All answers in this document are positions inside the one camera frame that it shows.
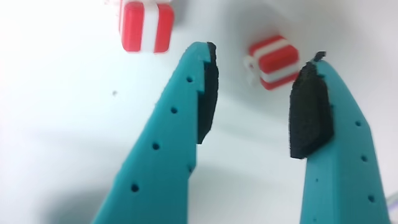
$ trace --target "red and white cube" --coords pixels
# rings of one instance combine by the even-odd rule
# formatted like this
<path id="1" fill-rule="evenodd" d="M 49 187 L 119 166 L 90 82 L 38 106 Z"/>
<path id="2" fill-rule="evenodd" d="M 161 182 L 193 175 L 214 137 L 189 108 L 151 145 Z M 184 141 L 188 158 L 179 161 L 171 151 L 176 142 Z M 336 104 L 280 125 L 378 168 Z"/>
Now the red and white cube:
<path id="1" fill-rule="evenodd" d="M 252 45 L 244 64 L 251 82 L 260 81 L 267 90 L 294 81 L 300 71 L 299 52 L 280 35 Z"/>
<path id="2" fill-rule="evenodd" d="M 173 23 L 174 11 L 167 3 L 121 0 L 119 31 L 127 52 L 165 53 Z"/>

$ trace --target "white surface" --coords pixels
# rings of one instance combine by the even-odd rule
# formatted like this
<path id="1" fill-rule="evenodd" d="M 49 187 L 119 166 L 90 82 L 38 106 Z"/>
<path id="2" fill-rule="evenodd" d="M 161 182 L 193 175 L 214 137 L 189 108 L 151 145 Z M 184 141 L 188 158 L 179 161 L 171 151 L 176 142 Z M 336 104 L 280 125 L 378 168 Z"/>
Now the white surface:
<path id="1" fill-rule="evenodd" d="M 190 179 L 190 223 L 298 223 L 305 162 L 289 159 L 289 86 L 244 81 L 249 44 L 280 30 L 318 50 L 373 131 L 386 194 L 398 189 L 394 0 L 173 1 L 166 55 L 126 54 L 98 0 L 0 3 L 0 223 L 87 223 L 183 50 L 218 45 L 220 97 Z"/>

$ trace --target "screw hole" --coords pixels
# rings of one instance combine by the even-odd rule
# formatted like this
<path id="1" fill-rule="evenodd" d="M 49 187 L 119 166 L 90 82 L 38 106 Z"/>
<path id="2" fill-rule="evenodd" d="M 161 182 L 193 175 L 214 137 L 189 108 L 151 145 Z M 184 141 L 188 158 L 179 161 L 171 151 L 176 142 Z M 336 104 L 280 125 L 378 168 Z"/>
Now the screw hole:
<path id="1" fill-rule="evenodd" d="M 153 143 L 152 148 L 155 150 L 159 150 L 160 149 L 160 145 L 157 143 Z"/>
<path id="2" fill-rule="evenodd" d="M 133 184 L 133 185 L 131 186 L 131 191 L 134 192 L 134 193 L 138 192 L 138 191 L 139 191 L 138 185 L 137 185 L 137 184 Z"/>
<path id="3" fill-rule="evenodd" d="M 362 156 L 361 156 L 361 160 L 364 161 L 364 162 L 367 162 L 367 161 L 368 161 L 368 158 L 367 158 L 365 155 L 362 155 Z"/>
<path id="4" fill-rule="evenodd" d="M 172 108 L 171 111 L 173 114 L 176 114 L 178 112 L 176 108 Z"/>
<path id="5" fill-rule="evenodd" d="M 368 196 L 368 200 L 369 200 L 371 203 L 374 203 L 374 196 L 373 196 L 373 195 L 369 195 L 369 196 Z"/>

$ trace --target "black rubber pad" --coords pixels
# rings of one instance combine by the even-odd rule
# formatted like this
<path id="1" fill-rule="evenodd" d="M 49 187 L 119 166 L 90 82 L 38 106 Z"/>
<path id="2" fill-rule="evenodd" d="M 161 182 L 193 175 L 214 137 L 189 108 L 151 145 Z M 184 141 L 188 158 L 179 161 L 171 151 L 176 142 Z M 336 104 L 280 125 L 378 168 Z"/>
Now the black rubber pad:
<path id="1" fill-rule="evenodd" d="M 308 157 L 334 135 L 328 88 L 311 62 L 301 69 L 293 84 L 289 132 L 290 156 L 296 159 Z"/>
<path id="2" fill-rule="evenodd" d="M 218 67 L 216 45 L 208 42 L 211 62 L 205 63 L 205 94 L 198 99 L 198 144 L 201 144 L 211 129 L 218 97 Z"/>

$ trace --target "white stripe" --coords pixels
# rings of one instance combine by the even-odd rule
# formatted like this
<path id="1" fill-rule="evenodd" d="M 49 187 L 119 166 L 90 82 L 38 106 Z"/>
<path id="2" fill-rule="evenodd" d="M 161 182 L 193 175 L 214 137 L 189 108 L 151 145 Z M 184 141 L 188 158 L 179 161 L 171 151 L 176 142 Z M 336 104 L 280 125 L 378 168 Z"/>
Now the white stripe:
<path id="1" fill-rule="evenodd" d="M 288 45 L 290 45 L 290 44 L 289 44 L 289 42 L 288 42 L 286 39 L 277 40 L 277 41 L 275 41 L 275 42 L 273 42 L 273 43 L 271 43 L 271 44 L 265 45 L 265 46 L 263 46 L 263 47 L 257 49 L 257 50 L 254 52 L 253 57 L 254 57 L 254 58 L 256 59 L 256 61 L 258 62 L 259 59 L 260 59 L 262 56 L 267 55 L 267 54 L 269 54 L 269 53 L 271 53 L 271 52 L 274 52 L 274 51 L 276 51 L 276 50 L 279 50 L 279 49 L 281 49 L 282 47 L 286 47 L 286 46 L 288 46 Z"/>
<path id="2" fill-rule="evenodd" d="M 261 79 L 263 79 L 266 83 L 274 83 L 298 71 L 299 71 L 299 63 L 297 62 L 294 63 L 293 65 L 289 65 L 270 74 L 265 74 L 264 72 L 261 72 L 260 76 Z"/>
<path id="3" fill-rule="evenodd" d="M 153 2 L 144 2 L 144 26 L 142 28 L 141 51 L 155 50 L 157 26 L 159 24 L 159 7 Z"/>

